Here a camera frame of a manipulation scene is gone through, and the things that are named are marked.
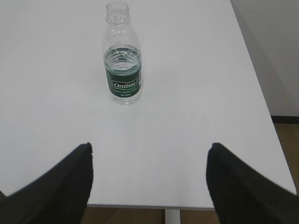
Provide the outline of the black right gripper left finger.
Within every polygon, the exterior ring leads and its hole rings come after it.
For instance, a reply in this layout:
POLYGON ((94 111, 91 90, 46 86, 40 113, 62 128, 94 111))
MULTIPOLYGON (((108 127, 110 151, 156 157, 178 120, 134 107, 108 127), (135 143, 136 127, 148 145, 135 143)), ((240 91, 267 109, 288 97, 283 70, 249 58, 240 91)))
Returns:
POLYGON ((79 224, 93 185, 92 145, 79 145, 38 179, 0 202, 2 224, 79 224))

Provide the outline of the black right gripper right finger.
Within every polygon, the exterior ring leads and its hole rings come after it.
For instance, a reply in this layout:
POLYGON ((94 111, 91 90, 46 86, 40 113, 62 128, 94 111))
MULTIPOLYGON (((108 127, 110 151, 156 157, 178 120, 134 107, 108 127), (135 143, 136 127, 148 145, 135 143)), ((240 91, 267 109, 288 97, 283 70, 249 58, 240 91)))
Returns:
POLYGON ((297 224, 299 197, 247 165, 221 143, 208 151, 206 183, 222 224, 297 224))

